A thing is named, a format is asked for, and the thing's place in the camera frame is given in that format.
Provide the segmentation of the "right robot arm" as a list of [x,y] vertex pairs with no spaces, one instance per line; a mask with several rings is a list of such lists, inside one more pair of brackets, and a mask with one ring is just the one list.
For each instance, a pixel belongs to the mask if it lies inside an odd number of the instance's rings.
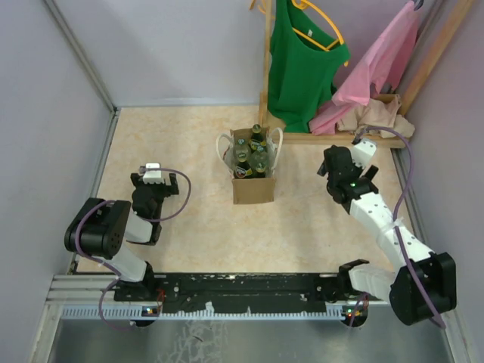
[[370,164],[376,145],[362,139],[351,148],[333,145],[324,151],[318,174],[327,192],[359,221],[392,263],[392,272],[357,261],[343,267],[338,291],[347,299],[368,293],[388,302],[406,325],[438,318],[457,306],[456,264],[448,253],[435,253],[394,217],[372,182],[378,168]]

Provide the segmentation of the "green Perrier bottle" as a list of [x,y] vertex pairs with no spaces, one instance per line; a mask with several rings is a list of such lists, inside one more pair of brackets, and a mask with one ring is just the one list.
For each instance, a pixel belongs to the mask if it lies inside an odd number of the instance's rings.
[[234,177],[236,179],[250,179],[253,178],[253,170],[248,161],[239,161],[234,169]]
[[238,161],[239,156],[242,154],[246,158],[251,155],[252,151],[249,142],[245,138],[237,138],[234,144],[234,159]]
[[251,129],[249,146],[252,152],[267,150],[265,136],[263,135],[262,127],[259,124],[254,124]]

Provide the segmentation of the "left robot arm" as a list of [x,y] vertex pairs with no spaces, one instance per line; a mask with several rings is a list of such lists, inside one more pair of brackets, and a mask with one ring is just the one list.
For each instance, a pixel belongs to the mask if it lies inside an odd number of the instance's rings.
[[135,188],[132,199],[109,201],[90,197],[84,202],[64,235],[67,250],[102,264],[117,277],[116,301],[143,301],[161,297],[160,282],[152,265],[137,257],[128,244],[154,246],[162,231],[161,216],[166,198],[179,194],[177,176],[169,180],[152,165],[130,175]]

